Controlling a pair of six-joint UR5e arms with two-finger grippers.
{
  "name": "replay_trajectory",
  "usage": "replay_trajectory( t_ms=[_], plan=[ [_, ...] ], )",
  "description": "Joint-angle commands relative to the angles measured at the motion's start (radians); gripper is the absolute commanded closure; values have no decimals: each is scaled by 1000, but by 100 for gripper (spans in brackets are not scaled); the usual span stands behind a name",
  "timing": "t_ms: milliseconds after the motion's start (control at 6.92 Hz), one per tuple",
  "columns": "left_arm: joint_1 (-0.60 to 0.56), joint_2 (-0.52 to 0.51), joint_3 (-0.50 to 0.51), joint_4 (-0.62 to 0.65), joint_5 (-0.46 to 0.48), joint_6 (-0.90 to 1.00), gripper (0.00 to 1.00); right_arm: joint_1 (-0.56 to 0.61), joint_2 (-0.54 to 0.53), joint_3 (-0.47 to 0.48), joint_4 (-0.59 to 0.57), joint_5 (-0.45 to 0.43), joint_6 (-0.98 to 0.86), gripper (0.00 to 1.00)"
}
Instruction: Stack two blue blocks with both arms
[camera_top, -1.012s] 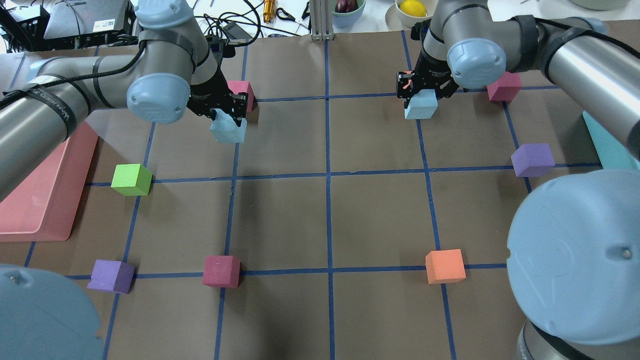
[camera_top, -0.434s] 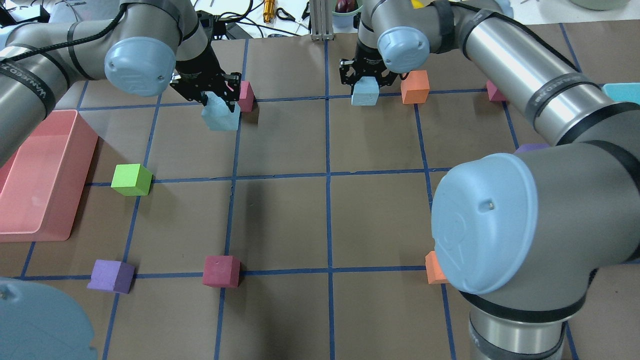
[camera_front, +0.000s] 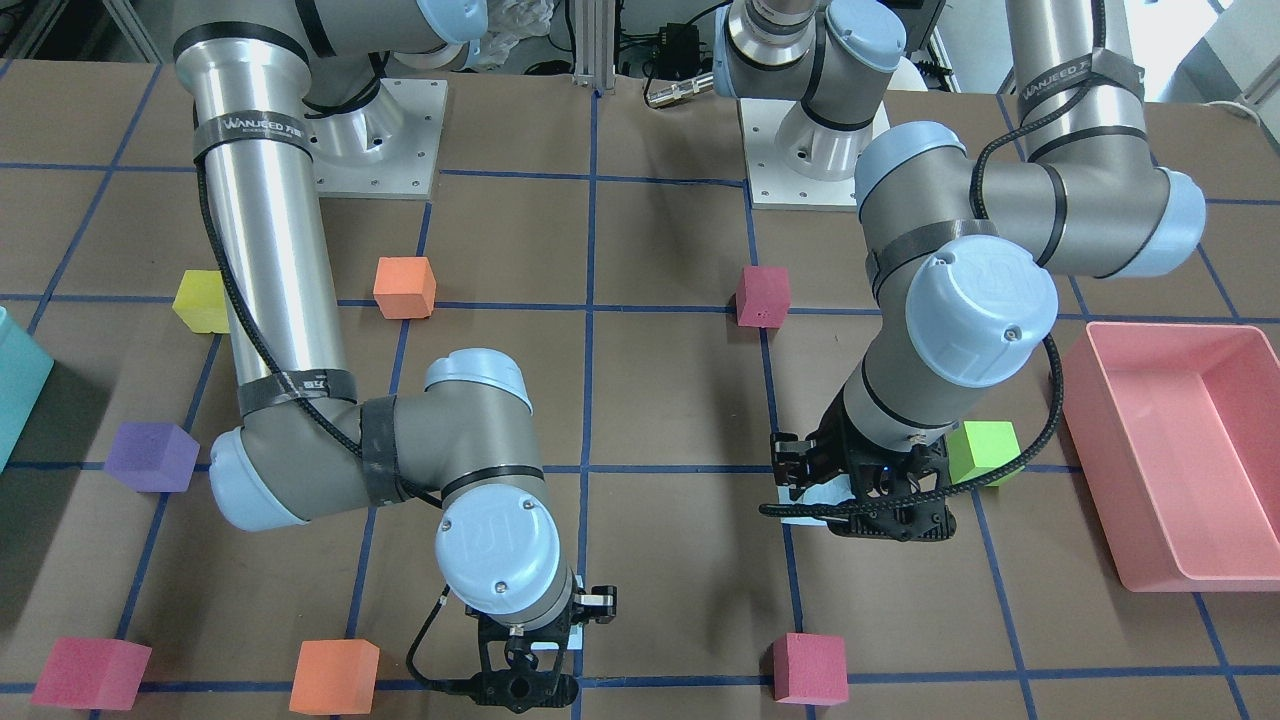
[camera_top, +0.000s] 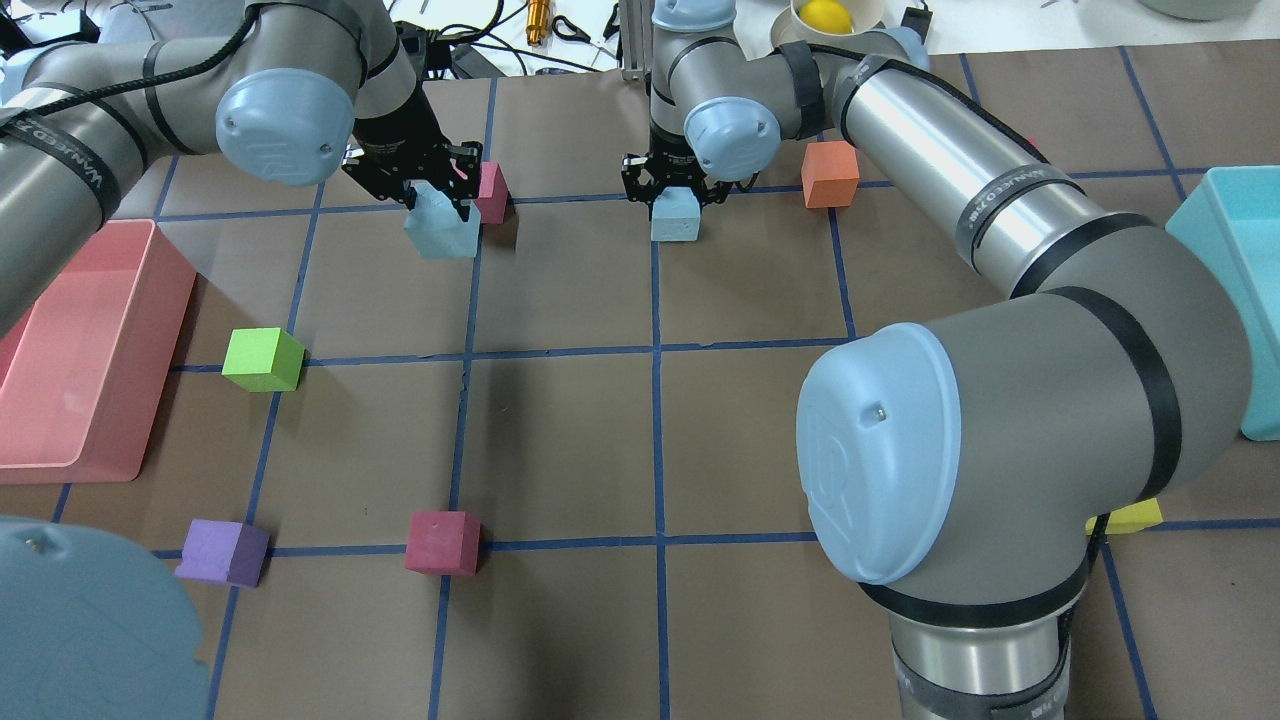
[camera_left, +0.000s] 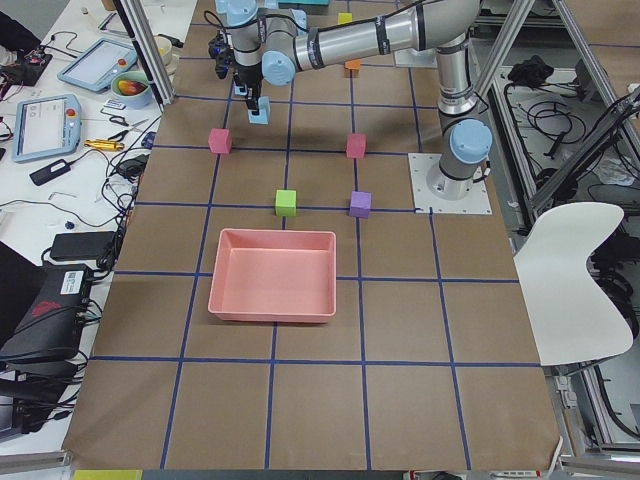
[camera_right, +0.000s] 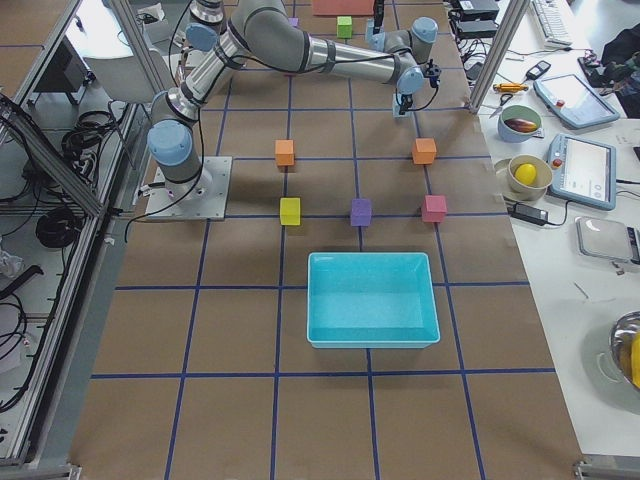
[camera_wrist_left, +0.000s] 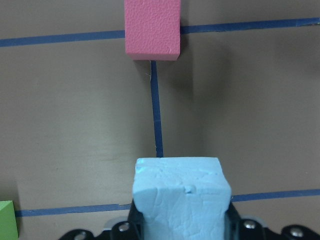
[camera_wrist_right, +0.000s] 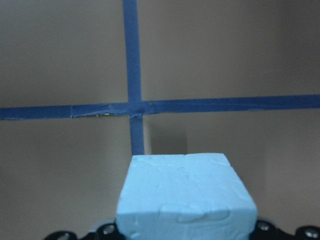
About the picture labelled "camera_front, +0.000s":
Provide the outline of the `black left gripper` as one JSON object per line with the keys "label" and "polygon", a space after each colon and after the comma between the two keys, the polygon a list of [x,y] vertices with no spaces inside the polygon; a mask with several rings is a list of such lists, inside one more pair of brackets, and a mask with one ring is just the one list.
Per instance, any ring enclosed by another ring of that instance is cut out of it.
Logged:
{"label": "black left gripper", "polygon": [[771,505],[773,518],[818,518],[836,536],[900,542],[940,542],[954,537],[956,521],[941,498],[920,496],[951,484],[941,442],[906,452],[879,447],[861,434],[844,410],[824,414],[817,430],[800,438],[771,434],[774,483],[792,500],[810,486],[847,474],[852,498],[838,505]]}

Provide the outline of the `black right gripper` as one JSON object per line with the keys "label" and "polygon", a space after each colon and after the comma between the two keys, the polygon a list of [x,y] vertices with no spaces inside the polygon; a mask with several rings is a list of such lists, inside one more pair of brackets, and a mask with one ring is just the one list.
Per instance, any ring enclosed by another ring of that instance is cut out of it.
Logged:
{"label": "black right gripper", "polygon": [[472,675],[476,705],[508,708],[563,708],[579,697],[575,676],[564,671],[564,652],[573,630],[589,623],[611,623],[617,615],[618,588],[594,585],[572,596],[566,609],[538,629],[506,626],[477,610],[481,669]]}

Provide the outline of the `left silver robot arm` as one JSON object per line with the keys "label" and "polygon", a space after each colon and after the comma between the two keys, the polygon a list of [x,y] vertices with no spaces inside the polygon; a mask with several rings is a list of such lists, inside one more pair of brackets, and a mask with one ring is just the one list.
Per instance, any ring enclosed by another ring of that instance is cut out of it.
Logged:
{"label": "left silver robot arm", "polygon": [[1012,461],[1052,438],[1062,377],[1051,329],[1055,275],[1165,275],[1196,250],[1206,201],[1153,163],[1142,69],[1120,1],[1010,1],[1018,127],[970,155],[946,126],[893,126],[852,170],[878,336],[808,437],[774,433],[771,461],[787,503],[835,534],[945,541],[956,495],[945,436],[1043,348],[1048,419]]}

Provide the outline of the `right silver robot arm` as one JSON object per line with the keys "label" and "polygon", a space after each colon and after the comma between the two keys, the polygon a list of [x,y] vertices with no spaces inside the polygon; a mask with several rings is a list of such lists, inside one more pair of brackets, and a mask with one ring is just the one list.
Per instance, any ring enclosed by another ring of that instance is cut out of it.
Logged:
{"label": "right silver robot arm", "polygon": [[617,612],[561,550],[532,405],[489,348],[436,360],[416,395],[358,400],[337,320],[315,159],[323,120],[381,92],[378,53],[440,54],[488,29],[484,1],[178,1],[173,60],[193,99],[205,231],[232,314],[242,423],[210,482],[234,527],[270,530],[420,498],[439,507],[445,592],[477,624],[479,671],[429,691],[521,714],[579,697],[570,634]]}

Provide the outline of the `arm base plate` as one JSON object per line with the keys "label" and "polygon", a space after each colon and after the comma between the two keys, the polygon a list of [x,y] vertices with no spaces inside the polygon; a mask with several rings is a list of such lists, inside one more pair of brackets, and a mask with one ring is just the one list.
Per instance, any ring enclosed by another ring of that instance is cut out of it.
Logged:
{"label": "arm base plate", "polygon": [[429,200],[448,95],[443,79],[384,79],[365,106],[308,119],[317,193]]}
{"label": "arm base plate", "polygon": [[878,108],[860,129],[831,129],[797,101],[741,99],[742,146],[756,208],[854,211],[854,172],[865,146],[888,129]]}

